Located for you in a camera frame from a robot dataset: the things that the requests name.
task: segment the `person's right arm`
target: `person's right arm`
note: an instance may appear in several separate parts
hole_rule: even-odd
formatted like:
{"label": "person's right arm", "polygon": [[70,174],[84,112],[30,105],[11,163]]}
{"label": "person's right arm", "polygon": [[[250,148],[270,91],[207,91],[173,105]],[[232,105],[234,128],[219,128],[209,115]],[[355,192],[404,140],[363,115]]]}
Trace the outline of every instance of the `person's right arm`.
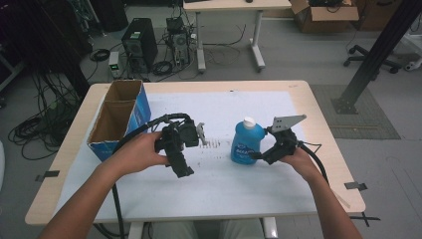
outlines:
{"label": "person's right arm", "polygon": [[309,184],[325,239],[362,238],[305,151],[297,148],[294,155],[285,156],[281,161],[290,164]]}

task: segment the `white bottle cap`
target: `white bottle cap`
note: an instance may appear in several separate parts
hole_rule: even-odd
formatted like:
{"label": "white bottle cap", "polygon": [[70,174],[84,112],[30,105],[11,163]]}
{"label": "white bottle cap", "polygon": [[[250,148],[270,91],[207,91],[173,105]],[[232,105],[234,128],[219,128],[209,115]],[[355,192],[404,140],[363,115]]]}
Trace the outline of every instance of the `white bottle cap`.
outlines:
{"label": "white bottle cap", "polygon": [[245,117],[243,119],[243,126],[246,129],[252,129],[252,128],[254,128],[255,124],[257,124],[257,123],[255,122],[255,120],[253,118]]}

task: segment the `forearm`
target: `forearm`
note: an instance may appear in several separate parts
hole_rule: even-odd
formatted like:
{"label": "forearm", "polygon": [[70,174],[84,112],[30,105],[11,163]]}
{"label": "forearm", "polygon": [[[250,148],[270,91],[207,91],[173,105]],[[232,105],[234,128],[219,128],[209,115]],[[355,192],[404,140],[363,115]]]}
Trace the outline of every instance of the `forearm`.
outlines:
{"label": "forearm", "polygon": [[39,238],[86,238],[106,196],[119,176],[104,163],[60,209]]}
{"label": "forearm", "polygon": [[322,176],[309,181],[323,237],[327,238],[361,238],[359,231],[351,222],[335,195]]}

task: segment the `bottle label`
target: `bottle label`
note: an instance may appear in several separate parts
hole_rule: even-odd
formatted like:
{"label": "bottle label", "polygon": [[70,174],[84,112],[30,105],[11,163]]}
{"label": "bottle label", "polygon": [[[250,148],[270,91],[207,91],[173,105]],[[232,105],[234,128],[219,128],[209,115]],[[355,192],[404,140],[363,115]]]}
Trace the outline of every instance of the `bottle label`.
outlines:
{"label": "bottle label", "polygon": [[251,158],[249,156],[250,152],[255,152],[252,148],[248,147],[247,145],[243,144],[243,143],[238,143],[235,146],[235,154],[237,157],[240,158]]}

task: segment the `blue detergent bottle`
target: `blue detergent bottle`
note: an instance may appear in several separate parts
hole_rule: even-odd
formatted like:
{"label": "blue detergent bottle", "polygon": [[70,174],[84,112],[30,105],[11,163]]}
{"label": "blue detergent bottle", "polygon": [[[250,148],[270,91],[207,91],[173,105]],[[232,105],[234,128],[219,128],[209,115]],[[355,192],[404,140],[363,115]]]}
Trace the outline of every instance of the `blue detergent bottle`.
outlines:
{"label": "blue detergent bottle", "polygon": [[254,164],[257,160],[249,156],[249,152],[258,152],[261,140],[264,138],[264,129],[250,117],[236,125],[236,134],[232,143],[231,158],[241,164]]}

